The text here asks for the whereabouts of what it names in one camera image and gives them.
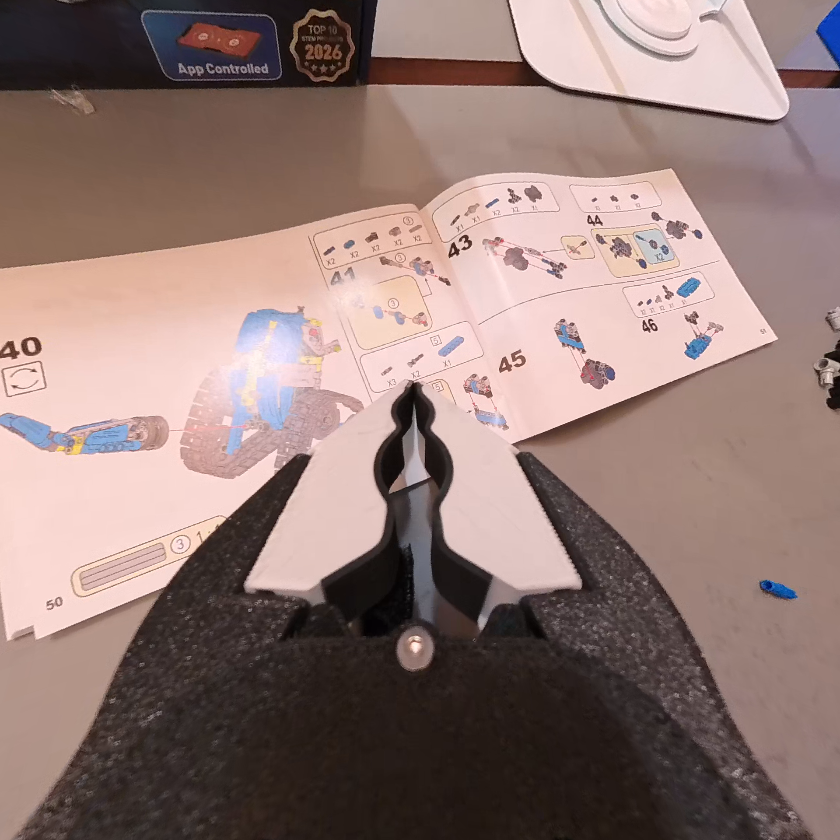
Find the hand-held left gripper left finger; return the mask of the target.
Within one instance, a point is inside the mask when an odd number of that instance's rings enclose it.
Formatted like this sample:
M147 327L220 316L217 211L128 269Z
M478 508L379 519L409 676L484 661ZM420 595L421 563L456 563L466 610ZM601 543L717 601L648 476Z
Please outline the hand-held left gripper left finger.
M323 440L245 582L308 602L378 602L400 550L390 491L403 472L413 384L400 383Z

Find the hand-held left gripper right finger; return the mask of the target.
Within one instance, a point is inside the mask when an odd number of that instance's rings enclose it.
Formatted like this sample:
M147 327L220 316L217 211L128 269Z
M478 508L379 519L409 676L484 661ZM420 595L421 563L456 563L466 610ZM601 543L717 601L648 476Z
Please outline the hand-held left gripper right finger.
M518 451L429 385L415 385L415 415L438 488L431 564L441 596L486 622L524 596L579 591L581 577Z

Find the instruction booklet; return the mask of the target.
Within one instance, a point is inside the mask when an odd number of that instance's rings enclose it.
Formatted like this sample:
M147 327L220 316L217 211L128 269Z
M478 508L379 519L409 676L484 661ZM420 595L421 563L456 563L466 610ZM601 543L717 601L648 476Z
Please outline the instruction booklet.
M9 640L160 590L403 380L518 444L777 340L672 170L3 269L1 327Z

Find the pile of small building parts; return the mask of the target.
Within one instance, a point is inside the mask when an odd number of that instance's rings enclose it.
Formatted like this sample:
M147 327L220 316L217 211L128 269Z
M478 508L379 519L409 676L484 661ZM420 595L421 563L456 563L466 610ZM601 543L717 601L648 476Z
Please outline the pile of small building parts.
M839 340L813 365L819 385L826 391L826 406L839 411Z

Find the white stand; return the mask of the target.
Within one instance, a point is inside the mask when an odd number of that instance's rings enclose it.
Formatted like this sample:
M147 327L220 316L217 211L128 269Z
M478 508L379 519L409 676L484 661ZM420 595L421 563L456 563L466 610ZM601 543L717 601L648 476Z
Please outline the white stand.
M523 58L558 88L768 122L790 101L743 1L510 1Z

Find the dark blue toy box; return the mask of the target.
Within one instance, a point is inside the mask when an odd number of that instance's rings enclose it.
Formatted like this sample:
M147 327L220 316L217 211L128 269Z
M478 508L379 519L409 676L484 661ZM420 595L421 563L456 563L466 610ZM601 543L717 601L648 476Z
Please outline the dark blue toy box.
M353 87L376 1L2 1L3 90Z

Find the blue bin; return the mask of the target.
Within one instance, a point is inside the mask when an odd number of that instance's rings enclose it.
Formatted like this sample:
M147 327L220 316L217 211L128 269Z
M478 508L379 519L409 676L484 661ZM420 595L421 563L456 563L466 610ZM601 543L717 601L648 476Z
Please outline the blue bin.
M839 67L839 3L824 17L816 33Z

